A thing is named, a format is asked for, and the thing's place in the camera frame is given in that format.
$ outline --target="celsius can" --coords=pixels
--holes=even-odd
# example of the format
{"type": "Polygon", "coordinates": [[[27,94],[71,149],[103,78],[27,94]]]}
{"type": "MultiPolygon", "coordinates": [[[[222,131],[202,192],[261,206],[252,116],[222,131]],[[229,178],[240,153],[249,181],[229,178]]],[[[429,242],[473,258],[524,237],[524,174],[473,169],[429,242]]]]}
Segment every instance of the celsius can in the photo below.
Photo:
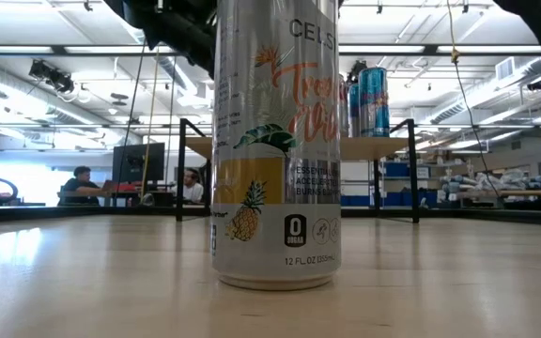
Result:
{"type": "Polygon", "coordinates": [[[390,137],[387,70],[370,68],[359,75],[363,136],[390,137]]]}
{"type": "Polygon", "coordinates": [[[348,84],[344,76],[339,75],[339,130],[341,137],[348,137],[348,84]]]}
{"type": "Polygon", "coordinates": [[[353,84],[348,91],[348,124],[349,137],[361,137],[360,119],[360,90],[358,84],[353,84]]]}
{"type": "Polygon", "coordinates": [[[228,284],[325,284],[341,265],[337,0],[221,0],[212,266],[228,284]]]}

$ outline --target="red bull can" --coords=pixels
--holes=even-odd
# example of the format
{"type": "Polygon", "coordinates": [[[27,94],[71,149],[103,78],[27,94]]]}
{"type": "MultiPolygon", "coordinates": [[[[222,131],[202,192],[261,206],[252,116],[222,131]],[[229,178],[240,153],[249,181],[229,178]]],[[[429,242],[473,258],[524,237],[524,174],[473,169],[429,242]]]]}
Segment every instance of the red bull can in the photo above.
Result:
{"type": "Polygon", "coordinates": [[[348,124],[349,137],[361,137],[361,104],[358,84],[353,84],[348,90],[348,124]]]}
{"type": "Polygon", "coordinates": [[[348,137],[348,84],[342,75],[339,75],[339,127],[341,137],[348,137]]]}
{"type": "Polygon", "coordinates": [[[361,101],[361,136],[390,137],[387,69],[365,69],[361,71],[358,81],[361,101]]]}

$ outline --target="12 fl oz text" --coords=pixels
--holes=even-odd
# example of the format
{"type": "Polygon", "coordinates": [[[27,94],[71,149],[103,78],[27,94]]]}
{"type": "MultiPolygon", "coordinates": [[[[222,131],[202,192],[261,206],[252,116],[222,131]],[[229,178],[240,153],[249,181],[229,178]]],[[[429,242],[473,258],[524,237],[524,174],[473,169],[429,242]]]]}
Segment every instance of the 12 fl oz text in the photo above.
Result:
{"type": "Polygon", "coordinates": [[[286,257],[287,266],[304,266],[304,265],[314,265],[325,262],[331,262],[335,260],[333,254],[320,254],[307,257],[286,257]]]}

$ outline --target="man sitting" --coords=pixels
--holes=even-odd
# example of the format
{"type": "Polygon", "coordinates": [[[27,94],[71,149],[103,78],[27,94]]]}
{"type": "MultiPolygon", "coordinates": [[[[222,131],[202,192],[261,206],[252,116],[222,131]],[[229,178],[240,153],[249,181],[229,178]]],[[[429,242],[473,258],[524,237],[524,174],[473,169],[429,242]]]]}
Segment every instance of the man sitting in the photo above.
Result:
{"type": "MultiPolygon", "coordinates": [[[[200,203],[202,196],[204,195],[204,187],[197,183],[199,175],[194,169],[185,170],[185,176],[183,177],[183,200],[188,203],[200,203]]],[[[175,196],[177,195],[177,187],[171,188],[175,196]]]]}
{"type": "MultiPolygon", "coordinates": [[[[62,192],[101,192],[97,184],[91,182],[91,169],[86,166],[79,166],[74,169],[74,178],[66,182],[62,188],[62,192]]],[[[99,205],[100,201],[95,196],[80,196],[80,197],[62,197],[62,204],[87,204],[99,205]]]]}

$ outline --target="pineapple illustration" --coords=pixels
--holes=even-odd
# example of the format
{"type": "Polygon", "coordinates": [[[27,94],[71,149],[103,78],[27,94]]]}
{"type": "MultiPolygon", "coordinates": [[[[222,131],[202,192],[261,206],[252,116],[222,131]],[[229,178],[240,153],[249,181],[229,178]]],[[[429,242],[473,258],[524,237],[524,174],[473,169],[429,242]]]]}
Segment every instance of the pineapple illustration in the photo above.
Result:
{"type": "Polygon", "coordinates": [[[261,214],[259,206],[264,206],[264,185],[267,182],[252,181],[245,195],[242,206],[226,226],[226,236],[231,239],[237,238],[242,241],[252,239],[258,228],[258,214],[261,214]]]}

